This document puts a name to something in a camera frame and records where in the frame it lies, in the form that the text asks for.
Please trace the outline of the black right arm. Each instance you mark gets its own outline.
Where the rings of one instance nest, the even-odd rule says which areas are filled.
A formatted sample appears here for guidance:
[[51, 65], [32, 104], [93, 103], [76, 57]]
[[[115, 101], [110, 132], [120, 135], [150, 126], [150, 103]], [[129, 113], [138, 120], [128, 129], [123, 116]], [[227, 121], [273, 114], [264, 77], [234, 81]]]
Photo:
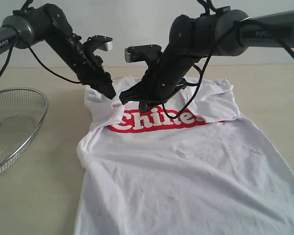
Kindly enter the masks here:
[[147, 70], [140, 82], [121, 92], [120, 101], [137, 101], [148, 112], [187, 86], [184, 76], [200, 59], [239, 56], [249, 47], [280, 47], [293, 54], [294, 10], [255, 18], [242, 10], [177, 17], [166, 48], [149, 44], [125, 49], [127, 62], [144, 61]]

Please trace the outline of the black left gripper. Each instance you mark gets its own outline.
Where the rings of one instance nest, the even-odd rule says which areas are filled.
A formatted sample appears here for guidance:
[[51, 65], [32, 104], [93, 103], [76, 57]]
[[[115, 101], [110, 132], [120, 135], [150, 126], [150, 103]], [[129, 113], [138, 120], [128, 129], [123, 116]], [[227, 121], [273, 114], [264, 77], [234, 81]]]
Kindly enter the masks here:
[[108, 99], [113, 99], [116, 92], [111, 77], [102, 67], [103, 60], [95, 56], [94, 52], [89, 51], [84, 43], [81, 43], [79, 39], [72, 40], [72, 51], [69, 56], [70, 67], [83, 85], [90, 85], [92, 89]]

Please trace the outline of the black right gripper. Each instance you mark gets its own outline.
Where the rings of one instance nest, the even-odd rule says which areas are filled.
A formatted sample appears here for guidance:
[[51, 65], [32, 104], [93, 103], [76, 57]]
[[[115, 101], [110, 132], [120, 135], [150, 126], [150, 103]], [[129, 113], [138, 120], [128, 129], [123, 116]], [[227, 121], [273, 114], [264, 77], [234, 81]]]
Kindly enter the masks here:
[[147, 72], [142, 81], [119, 95], [123, 105], [139, 102], [142, 113], [149, 112], [157, 104], [167, 102], [178, 91], [186, 88], [185, 74], [188, 71], [186, 58], [160, 58], [155, 67]]

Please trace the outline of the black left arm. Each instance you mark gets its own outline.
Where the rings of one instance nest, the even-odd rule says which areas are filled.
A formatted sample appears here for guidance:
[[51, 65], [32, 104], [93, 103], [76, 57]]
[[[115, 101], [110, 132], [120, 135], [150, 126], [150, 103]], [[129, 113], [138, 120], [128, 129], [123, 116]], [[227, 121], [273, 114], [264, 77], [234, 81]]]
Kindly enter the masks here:
[[61, 8], [51, 3], [34, 8], [31, 3], [27, 0], [21, 9], [3, 20], [0, 55], [7, 51], [9, 59], [13, 48], [31, 49], [45, 41], [75, 73], [76, 84], [88, 85], [108, 99], [114, 98], [111, 75], [104, 70], [101, 57], [94, 55], [97, 49], [110, 51], [113, 39], [95, 35], [81, 43], [81, 37], [73, 32]]

